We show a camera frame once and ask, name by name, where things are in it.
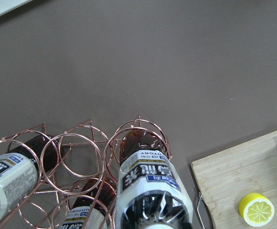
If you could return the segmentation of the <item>tea bottle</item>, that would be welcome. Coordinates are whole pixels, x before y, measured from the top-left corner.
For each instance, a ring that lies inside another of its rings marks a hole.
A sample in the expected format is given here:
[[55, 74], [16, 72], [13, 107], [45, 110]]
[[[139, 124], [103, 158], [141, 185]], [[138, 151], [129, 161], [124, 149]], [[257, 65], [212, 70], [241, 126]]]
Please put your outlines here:
[[38, 135], [0, 155], [0, 221], [58, 162], [58, 140]]
[[86, 193], [88, 198], [78, 197], [76, 199], [61, 225], [62, 229], [110, 229], [112, 227], [109, 218], [105, 223], [103, 220], [115, 197], [116, 183], [106, 178], [98, 194], [100, 185], [94, 186], [96, 182], [96, 178], [87, 180], [82, 190], [90, 190]]
[[117, 229], [191, 229], [192, 201], [169, 160], [165, 142], [132, 129], [120, 145]]

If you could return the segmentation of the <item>half lemon slice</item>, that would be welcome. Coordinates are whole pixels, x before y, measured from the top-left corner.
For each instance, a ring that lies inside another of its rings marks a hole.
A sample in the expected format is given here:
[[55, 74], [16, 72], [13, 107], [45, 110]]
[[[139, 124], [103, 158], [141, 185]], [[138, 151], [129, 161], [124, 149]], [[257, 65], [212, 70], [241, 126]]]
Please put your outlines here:
[[259, 193], [249, 193], [239, 202], [238, 212], [243, 220], [252, 227], [268, 224], [275, 214], [272, 202]]

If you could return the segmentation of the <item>bamboo cutting board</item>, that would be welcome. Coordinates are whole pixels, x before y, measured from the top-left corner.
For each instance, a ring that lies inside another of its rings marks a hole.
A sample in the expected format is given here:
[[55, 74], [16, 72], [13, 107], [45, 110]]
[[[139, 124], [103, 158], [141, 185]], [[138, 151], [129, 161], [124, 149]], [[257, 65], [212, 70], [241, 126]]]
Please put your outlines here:
[[263, 227], [277, 229], [277, 131], [191, 163], [194, 177], [215, 229], [249, 229], [238, 205], [259, 193], [274, 205], [273, 219]]

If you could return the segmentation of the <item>copper wire bottle basket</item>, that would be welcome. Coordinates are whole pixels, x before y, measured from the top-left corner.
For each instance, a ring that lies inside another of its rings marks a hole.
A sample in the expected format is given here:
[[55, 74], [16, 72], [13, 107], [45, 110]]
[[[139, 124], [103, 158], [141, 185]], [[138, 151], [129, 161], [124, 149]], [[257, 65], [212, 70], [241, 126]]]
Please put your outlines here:
[[[109, 138], [95, 127], [92, 121], [82, 122], [59, 135], [49, 135], [45, 124], [25, 129], [0, 139], [0, 155], [38, 136], [51, 136], [58, 140], [58, 162], [48, 173], [44, 173], [34, 190], [0, 221], [0, 229], [59, 229], [78, 197], [88, 198], [90, 190], [83, 191], [88, 179], [96, 178], [94, 186], [106, 178], [118, 183], [120, 135], [143, 129], [159, 136], [171, 150], [161, 128], [147, 120], [136, 118], [123, 124]], [[115, 207], [111, 205], [103, 220], [110, 219], [115, 228]]]

